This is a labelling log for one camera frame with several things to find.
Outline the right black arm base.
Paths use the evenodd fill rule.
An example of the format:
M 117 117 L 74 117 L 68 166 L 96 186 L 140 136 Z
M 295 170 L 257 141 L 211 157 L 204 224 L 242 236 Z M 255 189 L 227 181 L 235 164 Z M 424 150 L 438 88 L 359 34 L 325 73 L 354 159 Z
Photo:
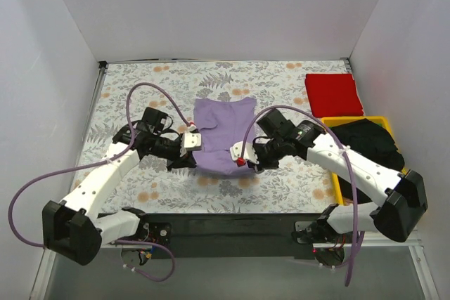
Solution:
M 352 233 L 338 234 L 329 225 L 317 221 L 297 221 L 292 233 L 299 244 L 342 244 L 352 241 Z

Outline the lavender t shirt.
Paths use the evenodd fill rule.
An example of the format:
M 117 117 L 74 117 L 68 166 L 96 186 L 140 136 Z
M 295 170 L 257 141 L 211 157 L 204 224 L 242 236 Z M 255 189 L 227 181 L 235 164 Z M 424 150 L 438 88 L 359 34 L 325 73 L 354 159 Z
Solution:
M 195 101 L 194 122 L 202 136 L 202 149 L 193 152 L 197 170 L 218 176 L 249 176 L 251 168 L 238 167 L 230 148 L 243 140 L 255 115 L 257 100 L 244 98 L 234 102 L 201 98 Z

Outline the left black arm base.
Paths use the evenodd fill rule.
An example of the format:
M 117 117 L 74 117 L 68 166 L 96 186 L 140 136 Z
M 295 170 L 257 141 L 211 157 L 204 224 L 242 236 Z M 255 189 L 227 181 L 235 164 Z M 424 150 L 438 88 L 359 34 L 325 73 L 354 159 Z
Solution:
M 121 240 L 151 242 L 167 246 L 171 241 L 172 225 L 165 222 L 140 223 L 133 235 L 121 237 Z

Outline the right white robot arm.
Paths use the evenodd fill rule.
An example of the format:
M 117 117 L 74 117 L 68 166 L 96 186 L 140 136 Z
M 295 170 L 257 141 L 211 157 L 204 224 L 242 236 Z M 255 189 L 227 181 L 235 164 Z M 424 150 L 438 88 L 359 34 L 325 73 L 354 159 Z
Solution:
M 414 170 L 403 174 L 367 159 L 341 144 L 314 117 L 294 125 L 280 110 L 280 106 L 269 107 L 254 118 L 268 140 L 252 146 L 256 171 L 277 168 L 285 156 L 300 157 L 337 174 L 371 200 L 362 206 L 330 205 L 302 231 L 304 239 L 334 242 L 342 234 L 361 230 L 405 242 L 428 209 L 423 177 Z

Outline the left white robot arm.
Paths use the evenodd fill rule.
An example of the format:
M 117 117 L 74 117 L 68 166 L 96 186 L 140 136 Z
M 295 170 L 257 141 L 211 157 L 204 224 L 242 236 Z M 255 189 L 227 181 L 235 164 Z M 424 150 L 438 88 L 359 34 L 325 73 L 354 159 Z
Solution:
M 175 139 L 166 138 L 168 114 L 147 108 L 140 120 L 123 126 L 112 138 L 105 163 L 61 201 L 48 202 L 42 211 L 44 247 L 85 266 L 100 248 L 116 240 L 145 242 L 150 234 L 145 212 L 125 207 L 101 215 L 103 205 L 122 179 L 147 156 L 165 159 L 167 168 L 194 168 L 193 151 L 201 135 L 193 122 Z

